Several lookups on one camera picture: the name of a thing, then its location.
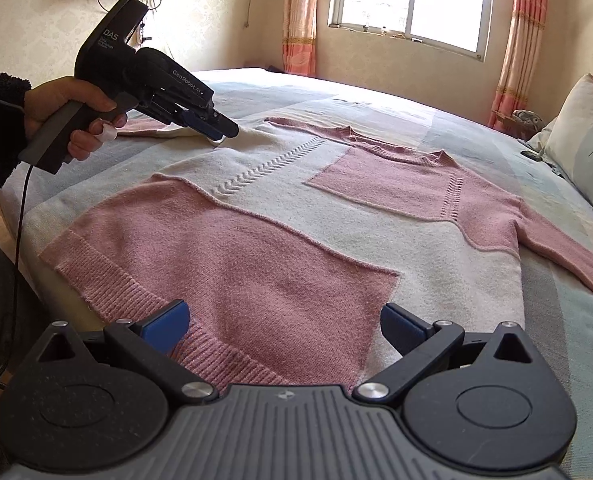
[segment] bed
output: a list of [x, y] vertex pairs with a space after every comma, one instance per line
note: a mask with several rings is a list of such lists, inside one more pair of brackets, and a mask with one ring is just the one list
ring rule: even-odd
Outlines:
[[[362, 134], [424, 152], [445, 150], [458, 163], [516, 194], [576, 242], [593, 252], [593, 208], [566, 180], [522, 156], [511, 137], [415, 102], [342, 84], [261, 69], [196, 73], [214, 89], [215, 107], [241, 126], [267, 117], [347, 126]], [[156, 129], [131, 114], [128, 129]], [[192, 131], [165, 128], [158, 137], [119, 137], [84, 163], [58, 176], [36, 171], [30, 179], [21, 254], [36, 290], [55, 317], [78, 330], [102, 326], [65, 280], [38, 254], [84, 211], [190, 155], [216, 149]], [[0, 190], [8, 226], [18, 222], [27, 166], [21, 164]], [[563, 463], [573, 478], [593, 479], [593, 293], [556, 264], [520, 248], [525, 329], [571, 395], [579, 416]]]

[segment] blue gripper pad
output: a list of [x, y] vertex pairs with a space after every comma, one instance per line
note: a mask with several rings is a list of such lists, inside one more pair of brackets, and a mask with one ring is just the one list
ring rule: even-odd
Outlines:
[[396, 303], [381, 309], [381, 333], [403, 356], [434, 334], [434, 327]]
[[190, 328], [190, 307], [183, 300], [174, 300], [130, 328], [158, 351], [167, 354]]

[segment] triangular cutout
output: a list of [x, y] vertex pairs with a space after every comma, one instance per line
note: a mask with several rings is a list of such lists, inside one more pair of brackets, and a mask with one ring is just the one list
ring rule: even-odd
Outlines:
[[67, 338], [63, 334], [54, 334], [38, 361], [40, 363], [49, 363], [51, 361], [61, 361], [73, 357], [74, 351]]
[[532, 362], [532, 359], [530, 359], [530, 356], [526, 352], [526, 349], [523, 348], [521, 340], [516, 334], [503, 335], [501, 344], [499, 345], [499, 348], [497, 348], [494, 357], [496, 359], [501, 359], [502, 361], [514, 361], [517, 363]]

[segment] wall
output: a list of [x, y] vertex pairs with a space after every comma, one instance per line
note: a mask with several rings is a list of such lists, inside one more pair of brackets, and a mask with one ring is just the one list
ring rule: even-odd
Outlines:
[[[101, 0], [109, 8], [116, 0]], [[248, 0], [163, 0], [156, 25], [190, 70], [243, 65]], [[71, 75], [78, 50], [104, 11], [96, 0], [0, 0], [0, 70], [33, 84]]]
[[593, 0], [550, 0], [528, 107], [551, 120], [579, 78], [593, 74]]
[[[488, 52], [480, 62], [425, 44], [329, 28], [331, 0], [318, 0], [318, 76], [486, 123], [508, 42], [512, 2], [493, 1]], [[282, 5], [283, 0], [252, 0], [256, 20], [246, 31], [250, 65], [282, 66]]]

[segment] human hand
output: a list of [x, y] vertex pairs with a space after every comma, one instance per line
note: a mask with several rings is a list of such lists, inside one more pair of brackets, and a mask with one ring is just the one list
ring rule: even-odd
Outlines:
[[[46, 119], [68, 101], [78, 101], [87, 104], [97, 112], [111, 112], [116, 103], [103, 93], [103, 90], [92, 83], [75, 79], [71, 76], [55, 79], [43, 83], [25, 93], [25, 135], [31, 139]], [[122, 128], [128, 122], [125, 114], [118, 114], [113, 120], [96, 119], [87, 131], [75, 130], [70, 136], [67, 151], [78, 160], [85, 160], [90, 153], [102, 146], [102, 141], [96, 136], [104, 129]]]

